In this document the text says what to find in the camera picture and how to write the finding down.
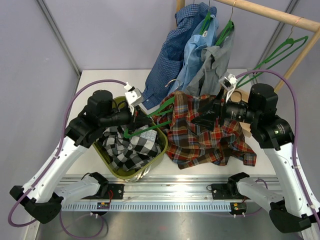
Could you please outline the green hanger of plaid shirt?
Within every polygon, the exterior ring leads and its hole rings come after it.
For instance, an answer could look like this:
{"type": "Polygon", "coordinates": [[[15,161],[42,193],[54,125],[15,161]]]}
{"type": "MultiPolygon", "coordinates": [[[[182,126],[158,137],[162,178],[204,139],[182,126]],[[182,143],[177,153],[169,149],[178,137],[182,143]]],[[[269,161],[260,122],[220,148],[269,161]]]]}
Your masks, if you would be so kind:
{"type": "Polygon", "coordinates": [[[135,114],[135,119],[133,120],[131,126],[128,126],[127,129],[124,131],[124,137],[129,139],[133,136],[142,134],[144,132],[147,132],[149,130],[153,130],[156,128],[159,128],[163,125],[168,125],[171,123],[171,121],[166,121],[165,123],[161,124],[155,124],[153,121],[153,117],[161,116],[166,113],[170,113],[173,111],[173,107],[166,109],[168,106],[173,105],[175,102],[175,97],[171,97],[167,99],[163,104],[160,105],[160,107],[155,110],[154,112],[150,113],[149,115],[143,115],[144,124],[147,125],[146,129],[143,130],[137,130],[140,128],[140,126],[137,126],[138,122],[136,121],[136,118],[139,117],[138,113],[135,114]]]}

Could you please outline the black white checkered shirt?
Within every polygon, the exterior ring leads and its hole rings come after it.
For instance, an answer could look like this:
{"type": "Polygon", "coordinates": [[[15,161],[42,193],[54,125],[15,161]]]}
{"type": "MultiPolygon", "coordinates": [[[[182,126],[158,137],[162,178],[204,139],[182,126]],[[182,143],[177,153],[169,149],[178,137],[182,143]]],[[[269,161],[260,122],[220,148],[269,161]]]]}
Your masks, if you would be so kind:
{"type": "Polygon", "coordinates": [[[126,129],[125,125],[109,127],[98,142],[102,144],[102,148],[111,158],[112,167],[115,170],[121,169],[128,172],[141,169],[157,157],[162,150],[157,143],[158,133],[156,130],[149,130],[125,138],[126,129]]]}

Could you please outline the red plaid shirt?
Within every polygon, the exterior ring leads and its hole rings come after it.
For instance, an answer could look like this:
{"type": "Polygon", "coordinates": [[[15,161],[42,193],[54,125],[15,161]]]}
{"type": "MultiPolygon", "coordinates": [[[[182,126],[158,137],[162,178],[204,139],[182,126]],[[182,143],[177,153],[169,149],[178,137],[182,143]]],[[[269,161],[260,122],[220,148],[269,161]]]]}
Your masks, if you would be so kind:
{"type": "Polygon", "coordinates": [[[215,96],[191,96],[176,91],[164,101],[170,98],[174,98],[174,103],[164,109],[164,114],[152,118],[167,136],[166,154],[179,169],[204,163],[225,166],[230,157],[241,160],[245,166],[256,165],[257,155],[245,142],[239,122],[227,119],[224,125],[219,125],[215,120],[213,130],[192,123],[199,116],[198,109],[215,96]]]}

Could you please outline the green hanger with metal hook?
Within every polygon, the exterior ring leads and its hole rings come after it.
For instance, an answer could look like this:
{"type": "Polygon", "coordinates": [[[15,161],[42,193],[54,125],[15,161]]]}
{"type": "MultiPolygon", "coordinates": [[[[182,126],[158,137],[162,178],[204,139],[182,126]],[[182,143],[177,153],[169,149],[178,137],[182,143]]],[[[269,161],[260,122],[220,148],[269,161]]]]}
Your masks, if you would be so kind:
{"type": "MultiPolygon", "coordinates": [[[[300,49],[307,41],[308,41],[308,36],[303,36],[301,38],[298,39],[293,39],[291,38],[291,35],[293,33],[293,27],[291,26],[291,32],[289,34],[289,36],[279,45],[275,48],[275,50],[270,53],[268,56],[266,56],[253,70],[258,70],[258,69],[262,69],[262,67],[266,64],[268,64],[269,62],[272,62],[274,59],[282,56],[285,54],[285,52],[287,52],[294,44],[296,43],[300,43],[301,44],[294,48],[292,51],[288,52],[286,55],[284,55],[283,57],[281,57],[279,60],[275,61],[273,64],[271,64],[269,67],[266,67],[264,69],[269,70],[272,67],[274,67],[275,65],[277,65],[278,63],[280,63],[282,60],[284,60],[285,58],[289,57],[291,54],[293,54],[295,51],[297,51],[298,49],[300,49]]],[[[284,23],[279,23],[279,26],[277,26],[274,37],[278,37],[278,35],[280,34],[282,28],[284,27],[284,23]]],[[[246,75],[244,75],[237,83],[236,89],[250,83],[251,81],[253,81],[254,79],[256,79],[258,76],[260,76],[261,74],[263,74],[263,72],[256,72],[256,73],[252,73],[252,77],[249,78],[248,80],[244,81],[243,80],[248,77],[251,73],[248,73],[246,75]]]]}

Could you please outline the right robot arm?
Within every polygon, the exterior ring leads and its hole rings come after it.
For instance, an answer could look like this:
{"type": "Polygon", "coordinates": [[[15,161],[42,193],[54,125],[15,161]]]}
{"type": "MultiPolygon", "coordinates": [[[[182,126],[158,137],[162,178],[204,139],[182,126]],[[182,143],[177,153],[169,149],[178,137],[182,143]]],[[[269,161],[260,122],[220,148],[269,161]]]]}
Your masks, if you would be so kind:
{"type": "Polygon", "coordinates": [[[308,194],[311,189],[297,166],[299,158],[294,149],[294,133],[289,123],[276,114],[278,95],[274,88],[264,83],[254,84],[247,102],[226,100],[223,94],[221,90],[215,99],[199,108],[199,116],[192,123],[210,131],[217,125],[225,126],[228,120],[249,124],[252,137],[270,160],[282,189],[278,194],[241,172],[228,178],[228,195],[254,201],[268,212],[272,223],[282,233],[310,228],[320,216],[320,203],[316,199],[308,203],[303,193],[300,181],[305,184],[308,194]]]}

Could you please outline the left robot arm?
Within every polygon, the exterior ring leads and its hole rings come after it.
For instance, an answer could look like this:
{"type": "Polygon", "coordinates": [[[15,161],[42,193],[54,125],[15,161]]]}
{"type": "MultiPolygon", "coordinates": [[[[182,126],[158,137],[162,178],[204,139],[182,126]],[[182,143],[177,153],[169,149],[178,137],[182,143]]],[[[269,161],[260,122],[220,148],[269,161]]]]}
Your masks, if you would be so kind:
{"type": "Polygon", "coordinates": [[[107,128],[127,125],[133,120],[135,106],[143,102],[142,94],[132,88],[125,92],[125,100],[128,106],[115,110],[111,92],[95,91],[77,117],[64,128],[56,150],[35,176],[22,186],[12,187],[10,195],[35,221],[47,224],[63,206],[87,197],[103,199],[108,195],[109,182],[98,172],[90,173],[68,187],[58,188],[57,185],[107,128]]]}

